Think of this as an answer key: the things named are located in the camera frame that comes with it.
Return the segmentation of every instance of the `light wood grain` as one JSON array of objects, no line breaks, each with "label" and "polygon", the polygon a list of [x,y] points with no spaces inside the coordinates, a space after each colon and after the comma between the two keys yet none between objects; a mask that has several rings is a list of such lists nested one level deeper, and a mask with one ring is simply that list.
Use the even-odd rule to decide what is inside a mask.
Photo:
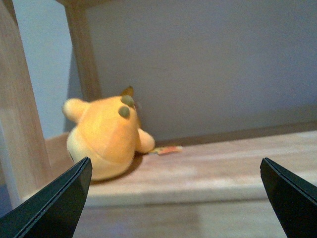
[{"label": "light wood grain", "polygon": [[0,1],[1,163],[12,206],[52,180],[13,5]]},{"label": "light wood grain", "polygon": [[90,186],[89,206],[266,198],[260,164],[269,157],[317,182],[317,131],[186,146],[182,153],[144,155],[125,175]]},{"label": "light wood grain", "polygon": [[74,238],[285,238],[267,200],[84,208]]},{"label": "light wood grain", "polygon": [[67,152],[67,137],[68,133],[63,133],[45,140],[54,179],[74,165],[74,162]]},{"label": "light wood grain", "polygon": [[85,9],[71,4],[65,10],[83,97],[86,101],[100,99],[102,93]]}]

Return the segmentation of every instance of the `yellow plush toy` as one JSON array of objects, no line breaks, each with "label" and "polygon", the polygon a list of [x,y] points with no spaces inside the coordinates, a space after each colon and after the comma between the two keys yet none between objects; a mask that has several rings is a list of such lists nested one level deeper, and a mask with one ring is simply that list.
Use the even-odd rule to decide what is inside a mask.
[{"label": "yellow plush toy", "polygon": [[125,172],[135,151],[147,153],[155,142],[140,128],[135,110],[133,88],[120,96],[94,102],[69,99],[64,115],[77,123],[67,139],[74,162],[88,156],[93,165],[92,180],[109,179]]}]

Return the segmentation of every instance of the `plush toy ear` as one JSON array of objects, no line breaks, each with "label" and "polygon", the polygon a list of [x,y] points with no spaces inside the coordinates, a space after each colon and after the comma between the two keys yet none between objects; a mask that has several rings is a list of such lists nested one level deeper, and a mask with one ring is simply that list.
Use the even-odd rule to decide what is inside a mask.
[{"label": "plush toy ear", "polygon": [[80,117],[88,107],[89,103],[84,102],[78,98],[71,98],[64,103],[62,111],[68,119],[75,123],[78,123]]},{"label": "plush toy ear", "polygon": [[133,97],[134,94],[134,90],[132,86],[127,87],[126,89],[124,89],[122,91],[122,93],[120,94],[120,96],[124,96],[124,95],[129,95],[130,97]]},{"label": "plush toy ear", "polygon": [[[124,96],[124,95],[129,95],[130,97],[133,97],[134,95],[134,90],[132,86],[127,87],[126,89],[124,89],[122,91],[122,93],[120,94],[120,96]],[[141,120],[139,117],[137,117],[137,122],[138,122],[138,126],[139,128],[141,128]]]}]

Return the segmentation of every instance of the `gray wall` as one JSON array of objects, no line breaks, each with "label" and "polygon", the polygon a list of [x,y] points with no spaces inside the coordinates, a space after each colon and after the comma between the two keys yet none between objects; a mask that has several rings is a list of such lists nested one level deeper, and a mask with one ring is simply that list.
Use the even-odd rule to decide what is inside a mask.
[{"label": "gray wall", "polygon": [[156,139],[317,119],[317,1],[109,1],[88,11],[105,95]]},{"label": "gray wall", "polygon": [[45,138],[70,129],[61,112],[82,97],[64,6],[54,0],[13,0]]}]

